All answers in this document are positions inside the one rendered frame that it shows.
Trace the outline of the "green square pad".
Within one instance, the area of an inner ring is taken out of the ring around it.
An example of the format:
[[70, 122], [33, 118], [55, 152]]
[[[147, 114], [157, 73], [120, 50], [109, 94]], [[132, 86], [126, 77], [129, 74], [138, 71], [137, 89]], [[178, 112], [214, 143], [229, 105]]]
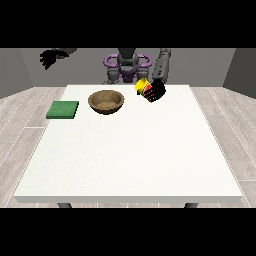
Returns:
[[73, 119], [75, 117], [78, 101], [54, 101], [47, 114], [47, 119]]

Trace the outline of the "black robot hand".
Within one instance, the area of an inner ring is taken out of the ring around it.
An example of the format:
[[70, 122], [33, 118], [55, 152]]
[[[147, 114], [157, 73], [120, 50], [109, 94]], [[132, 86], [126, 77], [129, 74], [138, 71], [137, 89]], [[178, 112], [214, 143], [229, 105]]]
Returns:
[[159, 100], [166, 93], [165, 85], [160, 79], [156, 79], [152, 84], [151, 88], [144, 92], [144, 97], [149, 102], [155, 102]]
[[43, 53], [40, 54], [40, 62], [45, 69], [49, 69], [59, 57], [65, 58], [67, 56], [68, 54], [63, 51], [45, 50]]

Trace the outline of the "brown wooden bowl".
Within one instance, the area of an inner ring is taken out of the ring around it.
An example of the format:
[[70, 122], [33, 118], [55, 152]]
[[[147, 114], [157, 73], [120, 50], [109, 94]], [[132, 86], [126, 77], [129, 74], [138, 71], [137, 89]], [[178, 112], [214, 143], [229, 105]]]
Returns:
[[88, 98], [89, 106], [97, 113], [109, 115], [117, 112], [124, 104], [124, 96], [115, 90], [94, 92]]

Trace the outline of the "yellow cup with melon print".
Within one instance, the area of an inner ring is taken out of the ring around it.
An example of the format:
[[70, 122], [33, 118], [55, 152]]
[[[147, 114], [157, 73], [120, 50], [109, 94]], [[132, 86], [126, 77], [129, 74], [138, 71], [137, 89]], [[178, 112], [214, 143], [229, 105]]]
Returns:
[[145, 96], [145, 93], [151, 88], [152, 86], [146, 78], [141, 78], [134, 87], [137, 93], [142, 96]]

